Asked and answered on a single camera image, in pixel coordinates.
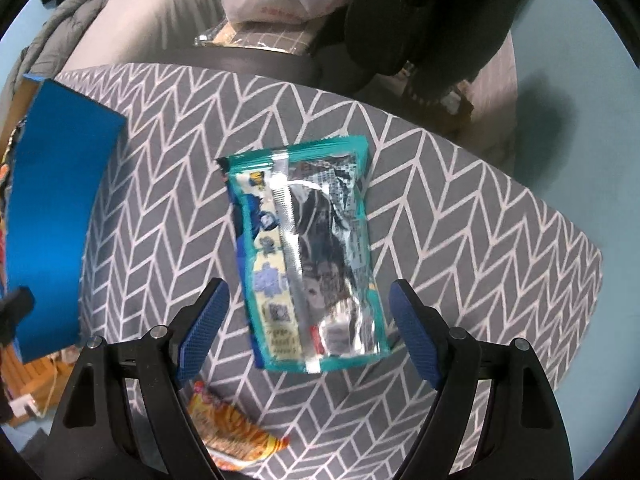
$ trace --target qr code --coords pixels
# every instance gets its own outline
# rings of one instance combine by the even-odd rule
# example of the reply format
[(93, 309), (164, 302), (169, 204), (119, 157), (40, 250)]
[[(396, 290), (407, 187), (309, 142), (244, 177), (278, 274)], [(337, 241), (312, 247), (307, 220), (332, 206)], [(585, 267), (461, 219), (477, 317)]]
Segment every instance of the qr code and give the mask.
[(283, 305), (281, 303), (269, 303), (269, 317), (271, 317), (272, 321), (279, 322), (291, 322), (291, 318), (289, 317), (289, 309), (287, 305)]

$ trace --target teal snack bag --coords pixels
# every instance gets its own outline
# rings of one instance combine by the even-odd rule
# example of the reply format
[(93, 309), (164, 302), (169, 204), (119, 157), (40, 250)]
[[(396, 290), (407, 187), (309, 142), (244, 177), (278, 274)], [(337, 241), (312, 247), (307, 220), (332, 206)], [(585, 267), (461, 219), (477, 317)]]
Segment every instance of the teal snack bag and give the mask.
[(359, 136), (219, 160), (256, 364), (318, 373), (389, 354), (358, 190)]

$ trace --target blue gripper pad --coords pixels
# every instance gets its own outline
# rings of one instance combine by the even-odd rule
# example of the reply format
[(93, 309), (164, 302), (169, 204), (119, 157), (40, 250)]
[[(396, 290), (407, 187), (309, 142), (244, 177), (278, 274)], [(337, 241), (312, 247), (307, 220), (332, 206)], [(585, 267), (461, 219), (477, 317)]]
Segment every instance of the blue gripper pad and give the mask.
[(418, 370), (420, 377), (435, 390), (439, 390), (444, 384), (444, 377), (439, 366), (442, 356), (438, 355), (438, 346), (425, 330), (415, 311), (416, 308), (428, 309), (431, 307), (424, 306), (408, 283), (404, 283), (406, 284), (404, 287), (398, 281), (391, 284), (391, 289), (389, 290), (391, 314), (396, 320), (396, 325), (402, 339), (404, 339), (411, 361)]
[(228, 310), (229, 286), (220, 282), (180, 345), (175, 373), (180, 384), (191, 381), (200, 372)]

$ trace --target blue foam board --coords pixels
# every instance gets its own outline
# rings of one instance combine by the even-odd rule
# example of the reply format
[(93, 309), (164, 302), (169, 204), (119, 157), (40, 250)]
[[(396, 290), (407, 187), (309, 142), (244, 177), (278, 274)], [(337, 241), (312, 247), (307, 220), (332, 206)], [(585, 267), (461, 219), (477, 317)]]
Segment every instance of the blue foam board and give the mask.
[(15, 149), (7, 212), (9, 290), (28, 286), (33, 311), (16, 330), (23, 363), (79, 339), (84, 239), (102, 174), (126, 119), (44, 80)]

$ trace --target patterned cushion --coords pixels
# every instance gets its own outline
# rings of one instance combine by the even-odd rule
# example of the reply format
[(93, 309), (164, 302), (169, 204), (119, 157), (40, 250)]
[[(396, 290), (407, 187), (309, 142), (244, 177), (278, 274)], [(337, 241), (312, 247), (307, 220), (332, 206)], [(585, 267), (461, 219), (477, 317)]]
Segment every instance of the patterned cushion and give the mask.
[[(366, 202), (383, 300), (392, 280), (407, 278), (450, 325), (492, 342), (523, 336), (552, 386), (565, 374), (595, 306), (600, 251), (464, 150), (359, 102), (257, 76), (126, 64), (58, 79), (129, 118), (88, 231), (82, 326), (110, 342), (137, 338), (170, 322), (209, 276), (227, 280), (230, 312), (202, 377), (263, 428), (291, 439), (249, 475), (391, 478), (433, 392), (392, 323), (394, 354), (375, 365), (320, 375), (253, 366), (220, 155), (367, 136)], [(473, 456), (487, 397), (483, 383), (456, 468)]]

